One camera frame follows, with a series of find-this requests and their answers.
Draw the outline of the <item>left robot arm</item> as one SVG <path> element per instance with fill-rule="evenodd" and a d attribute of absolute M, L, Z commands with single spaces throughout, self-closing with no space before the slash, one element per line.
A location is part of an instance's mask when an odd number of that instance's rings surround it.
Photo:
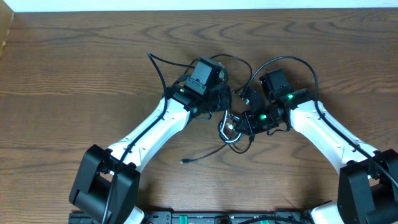
<path fill-rule="evenodd" d="M 165 88 L 156 109 L 131 133 L 84 153 L 69 202 L 98 223 L 142 223 L 145 213 L 136 205 L 142 171 L 193 118 L 230 109 L 228 79 L 222 63 L 199 59 L 192 74 Z"/>

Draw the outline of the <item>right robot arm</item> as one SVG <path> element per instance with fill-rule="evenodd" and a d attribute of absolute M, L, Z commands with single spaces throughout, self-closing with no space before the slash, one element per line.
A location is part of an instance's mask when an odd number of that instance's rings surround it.
<path fill-rule="evenodd" d="M 251 108 L 235 130 L 269 134 L 280 124 L 304 135 L 339 175 L 338 199 L 309 211 L 312 223 L 394 223 L 397 221 L 397 152 L 378 151 L 350 133 L 307 90 L 295 91 L 283 70 L 260 77 L 269 104 L 249 90 Z"/>

